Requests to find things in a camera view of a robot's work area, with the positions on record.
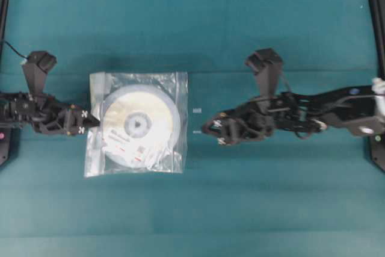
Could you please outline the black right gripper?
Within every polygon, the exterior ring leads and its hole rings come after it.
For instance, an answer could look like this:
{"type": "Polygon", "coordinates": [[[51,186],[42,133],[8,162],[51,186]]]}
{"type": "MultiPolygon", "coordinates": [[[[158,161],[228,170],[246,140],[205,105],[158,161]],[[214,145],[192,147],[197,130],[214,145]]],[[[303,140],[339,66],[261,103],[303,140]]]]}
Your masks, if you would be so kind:
{"type": "Polygon", "coordinates": [[[288,98],[253,98],[229,111],[222,111],[205,122],[202,133],[215,137],[219,145],[231,146],[243,142],[262,141],[274,131],[286,131],[289,112],[288,98]]]}

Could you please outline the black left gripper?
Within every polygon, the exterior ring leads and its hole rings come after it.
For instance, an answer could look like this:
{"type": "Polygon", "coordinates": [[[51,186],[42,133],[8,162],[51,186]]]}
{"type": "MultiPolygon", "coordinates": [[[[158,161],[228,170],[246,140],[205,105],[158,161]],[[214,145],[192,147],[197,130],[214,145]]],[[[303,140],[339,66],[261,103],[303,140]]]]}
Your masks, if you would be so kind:
{"type": "Polygon", "coordinates": [[[72,137],[100,126],[99,120],[86,109],[61,102],[53,95],[32,95],[32,101],[35,107],[28,114],[28,123],[36,133],[72,137]]]}

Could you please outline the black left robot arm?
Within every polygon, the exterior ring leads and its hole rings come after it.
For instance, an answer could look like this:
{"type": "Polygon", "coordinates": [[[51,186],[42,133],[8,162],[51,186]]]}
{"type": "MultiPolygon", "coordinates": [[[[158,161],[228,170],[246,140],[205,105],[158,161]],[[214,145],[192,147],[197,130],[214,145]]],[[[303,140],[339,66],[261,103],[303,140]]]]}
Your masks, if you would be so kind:
{"type": "Polygon", "coordinates": [[[23,128],[45,135],[74,136],[100,125],[89,110],[50,94],[1,93],[1,128],[23,128]]]}

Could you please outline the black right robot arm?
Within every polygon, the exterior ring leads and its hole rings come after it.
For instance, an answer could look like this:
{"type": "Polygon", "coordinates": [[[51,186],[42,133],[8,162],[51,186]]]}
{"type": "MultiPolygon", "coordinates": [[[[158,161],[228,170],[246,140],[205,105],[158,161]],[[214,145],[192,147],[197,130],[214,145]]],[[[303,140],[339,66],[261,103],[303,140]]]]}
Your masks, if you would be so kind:
{"type": "Polygon", "coordinates": [[[383,97],[368,85],[314,95],[284,91],[224,110],[205,122],[201,130],[224,146],[264,141],[276,130],[292,132],[302,140],[329,127],[369,137],[384,133],[383,97]]]}

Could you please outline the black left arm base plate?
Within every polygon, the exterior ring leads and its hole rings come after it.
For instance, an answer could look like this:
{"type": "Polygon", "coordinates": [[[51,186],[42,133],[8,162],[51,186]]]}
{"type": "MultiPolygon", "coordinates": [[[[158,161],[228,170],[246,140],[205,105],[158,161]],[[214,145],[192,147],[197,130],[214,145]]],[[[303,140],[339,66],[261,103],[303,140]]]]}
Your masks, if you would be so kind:
{"type": "MultiPolygon", "coordinates": [[[[7,35],[7,24],[10,20],[10,0],[1,0],[1,40],[5,40],[7,35]]],[[[1,44],[1,92],[5,92],[8,88],[7,84],[10,75],[5,73],[5,52],[6,44],[1,44]]],[[[1,172],[11,164],[18,155],[20,142],[20,129],[1,128],[1,134],[5,136],[1,138],[1,172]]]]}

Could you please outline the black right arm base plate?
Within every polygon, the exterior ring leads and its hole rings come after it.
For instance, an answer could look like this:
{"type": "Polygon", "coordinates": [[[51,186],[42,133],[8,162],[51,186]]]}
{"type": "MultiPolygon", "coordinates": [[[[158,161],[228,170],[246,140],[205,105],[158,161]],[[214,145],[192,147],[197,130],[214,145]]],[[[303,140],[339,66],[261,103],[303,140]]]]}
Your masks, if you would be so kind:
{"type": "MultiPolygon", "coordinates": [[[[368,0],[377,50],[377,77],[384,79],[384,0],[368,0]]],[[[371,161],[384,172],[384,134],[369,138],[371,161]]]]}

